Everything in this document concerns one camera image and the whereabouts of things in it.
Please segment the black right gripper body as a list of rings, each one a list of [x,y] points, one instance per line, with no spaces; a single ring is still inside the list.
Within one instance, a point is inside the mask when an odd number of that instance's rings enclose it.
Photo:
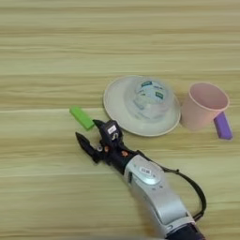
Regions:
[[[111,141],[107,138],[102,138],[99,141],[102,150],[96,150],[93,160],[96,163],[104,161],[106,164],[113,166],[121,174],[124,174],[126,166],[136,156],[142,156],[143,153],[139,150],[133,151],[128,149],[122,138]]]

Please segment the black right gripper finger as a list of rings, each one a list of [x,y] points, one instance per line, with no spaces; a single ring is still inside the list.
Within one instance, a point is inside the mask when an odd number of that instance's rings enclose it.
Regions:
[[[99,130],[100,135],[103,136],[105,134],[105,123],[97,119],[94,119],[93,122],[97,129]]]
[[[98,151],[91,145],[91,143],[81,133],[76,132],[75,135],[82,150],[84,150],[85,153],[88,154],[95,163],[99,163],[100,157],[99,157]]]

